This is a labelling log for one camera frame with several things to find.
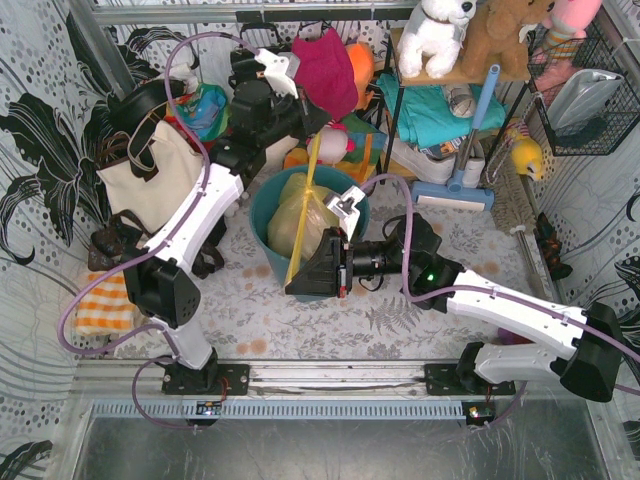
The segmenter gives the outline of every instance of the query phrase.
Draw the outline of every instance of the orange and white towel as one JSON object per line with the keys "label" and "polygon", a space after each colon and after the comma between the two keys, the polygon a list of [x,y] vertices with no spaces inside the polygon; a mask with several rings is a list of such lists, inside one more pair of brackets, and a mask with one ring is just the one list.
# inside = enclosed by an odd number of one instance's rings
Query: orange and white towel
{"label": "orange and white towel", "polygon": [[[90,273],[89,282],[102,275]],[[107,278],[94,287],[76,310],[76,331],[81,335],[124,334],[134,328],[136,306],[129,302],[124,273]]]}

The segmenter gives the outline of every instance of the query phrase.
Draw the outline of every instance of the blue bucket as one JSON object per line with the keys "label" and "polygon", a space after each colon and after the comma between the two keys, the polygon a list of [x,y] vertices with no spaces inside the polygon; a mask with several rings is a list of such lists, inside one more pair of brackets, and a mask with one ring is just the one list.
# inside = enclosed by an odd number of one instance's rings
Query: blue bucket
{"label": "blue bucket", "polygon": [[[280,192],[282,192],[289,177],[298,172],[306,173],[308,168],[307,165],[302,165],[300,167],[288,168],[277,173],[260,187],[260,190],[254,195],[251,203],[251,210],[249,212],[251,231],[258,244],[264,250],[264,253],[267,254],[267,260],[269,260],[271,270],[278,279],[278,282],[280,282],[280,285],[284,285],[290,259],[278,255],[267,246],[267,226],[279,207],[278,200],[280,199]],[[344,193],[354,185],[358,185],[358,183],[346,173],[324,165],[318,165],[316,167],[313,180],[316,185],[330,188],[336,193]],[[360,218],[356,226],[354,240],[364,235],[367,230],[367,225],[369,224],[369,216],[371,213],[367,198],[362,200],[357,205],[357,208],[360,210]],[[296,295],[295,298],[301,302],[322,299],[322,297],[312,295]]]}

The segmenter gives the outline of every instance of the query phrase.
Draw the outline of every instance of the red cloth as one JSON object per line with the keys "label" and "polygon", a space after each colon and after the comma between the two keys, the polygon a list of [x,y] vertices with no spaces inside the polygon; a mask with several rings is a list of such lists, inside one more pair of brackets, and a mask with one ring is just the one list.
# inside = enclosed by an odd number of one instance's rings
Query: red cloth
{"label": "red cloth", "polygon": [[315,105],[336,121],[353,111],[358,89],[349,54],[335,28],[312,42],[296,37],[291,51],[300,59],[295,81]]}

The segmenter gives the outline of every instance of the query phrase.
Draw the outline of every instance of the yellow toy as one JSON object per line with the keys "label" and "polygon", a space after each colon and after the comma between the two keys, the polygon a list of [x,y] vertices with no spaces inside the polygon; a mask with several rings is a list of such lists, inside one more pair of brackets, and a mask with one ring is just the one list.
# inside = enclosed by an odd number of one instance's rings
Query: yellow toy
{"label": "yellow toy", "polygon": [[527,175],[537,182],[542,178],[542,148],[529,136],[524,123],[514,122],[507,129],[507,142],[511,145],[511,160],[519,175]]}

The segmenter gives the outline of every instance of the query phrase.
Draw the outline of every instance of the wire basket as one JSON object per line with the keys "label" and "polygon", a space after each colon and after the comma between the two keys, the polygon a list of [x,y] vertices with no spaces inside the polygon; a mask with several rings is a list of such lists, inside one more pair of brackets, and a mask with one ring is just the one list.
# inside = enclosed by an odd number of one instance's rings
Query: wire basket
{"label": "wire basket", "polygon": [[[542,93],[542,99],[536,103],[553,155],[609,155],[640,120],[640,100],[634,88],[611,55],[612,48],[597,26],[592,24],[583,40],[569,40],[543,50],[545,32],[544,29],[536,32],[529,63],[532,77],[529,86],[532,92]],[[596,115],[554,130],[547,108],[571,72],[583,68],[620,74],[623,81]]]}

